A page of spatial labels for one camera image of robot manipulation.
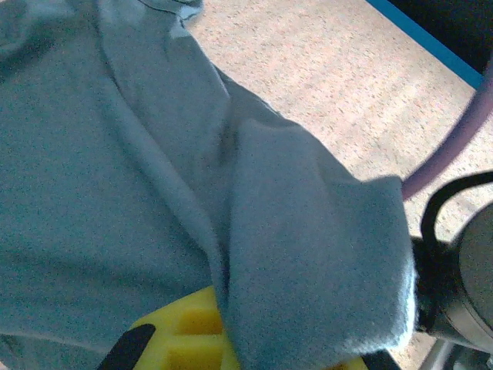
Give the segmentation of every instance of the light blue shirt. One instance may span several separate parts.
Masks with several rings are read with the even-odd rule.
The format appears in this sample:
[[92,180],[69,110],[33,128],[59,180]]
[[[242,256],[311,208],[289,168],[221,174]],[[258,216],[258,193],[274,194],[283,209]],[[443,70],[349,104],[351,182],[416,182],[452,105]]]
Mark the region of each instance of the light blue shirt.
[[0,3],[9,368],[95,368],[136,319],[210,284],[246,370],[409,339],[400,180],[356,180],[219,71],[183,27],[201,6]]

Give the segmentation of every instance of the beige carpet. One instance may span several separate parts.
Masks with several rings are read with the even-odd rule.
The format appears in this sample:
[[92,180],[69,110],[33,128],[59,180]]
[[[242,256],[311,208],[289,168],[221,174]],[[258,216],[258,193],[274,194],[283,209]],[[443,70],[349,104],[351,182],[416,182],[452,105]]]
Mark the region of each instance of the beige carpet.
[[[406,176],[440,142],[474,90],[365,0],[206,0],[192,26],[222,70],[305,126],[356,177]],[[493,168],[493,121],[461,157],[407,203],[412,234],[440,184]],[[441,213],[450,240],[493,187],[468,191]],[[394,351],[417,369],[433,340]]]

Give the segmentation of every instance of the yellow object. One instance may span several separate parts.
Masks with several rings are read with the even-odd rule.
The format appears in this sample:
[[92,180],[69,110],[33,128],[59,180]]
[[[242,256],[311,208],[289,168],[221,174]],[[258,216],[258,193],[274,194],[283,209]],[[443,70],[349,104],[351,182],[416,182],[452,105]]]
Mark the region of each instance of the yellow object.
[[[197,291],[136,321],[154,325],[134,370],[240,370],[223,330],[213,287]],[[333,370],[367,370],[361,358]]]

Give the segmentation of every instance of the purple cord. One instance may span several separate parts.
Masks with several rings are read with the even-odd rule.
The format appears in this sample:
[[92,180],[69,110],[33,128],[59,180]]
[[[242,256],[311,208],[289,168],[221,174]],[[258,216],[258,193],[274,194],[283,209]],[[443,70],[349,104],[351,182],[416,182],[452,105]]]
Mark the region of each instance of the purple cord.
[[469,144],[472,137],[487,121],[493,111],[493,53],[486,68],[485,78],[462,113],[454,129],[435,152],[402,184],[402,196],[409,199],[426,187]]

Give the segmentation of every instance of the purple cable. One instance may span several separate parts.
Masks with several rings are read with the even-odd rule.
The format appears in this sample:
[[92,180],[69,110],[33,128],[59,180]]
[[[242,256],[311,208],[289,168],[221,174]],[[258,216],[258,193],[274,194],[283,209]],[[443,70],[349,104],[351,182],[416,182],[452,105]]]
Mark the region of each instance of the purple cable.
[[462,113],[454,129],[435,152],[402,184],[402,196],[409,199],[426,187],[443,171],[472,140],[493,111],[493,53],[486,68],[485,78]]

